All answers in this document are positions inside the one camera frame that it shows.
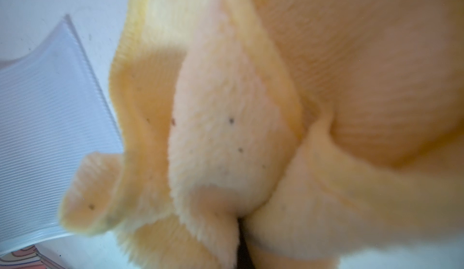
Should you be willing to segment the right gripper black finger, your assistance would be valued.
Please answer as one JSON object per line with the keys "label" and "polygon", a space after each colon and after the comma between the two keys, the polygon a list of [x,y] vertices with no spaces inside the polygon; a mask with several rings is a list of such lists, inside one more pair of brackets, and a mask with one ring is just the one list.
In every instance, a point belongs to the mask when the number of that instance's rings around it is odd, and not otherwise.
{"label": "right gripper black finger", "polygon": [[237,249],[237,269],[255,269],[245,242],[244,228],[242,219],[238,219],[239,224],[239,246]]}

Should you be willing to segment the yellow microfiber cloth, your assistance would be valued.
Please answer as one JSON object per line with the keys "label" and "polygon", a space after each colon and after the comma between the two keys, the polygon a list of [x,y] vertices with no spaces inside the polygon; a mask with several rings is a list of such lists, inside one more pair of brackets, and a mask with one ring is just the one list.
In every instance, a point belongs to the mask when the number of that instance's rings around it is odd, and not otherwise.
{"label": "yellow microfiber cloth", "polygon": [[59,209],[143,269],[334,269],[464,230],[464,0],[129,0],[123,154]]}

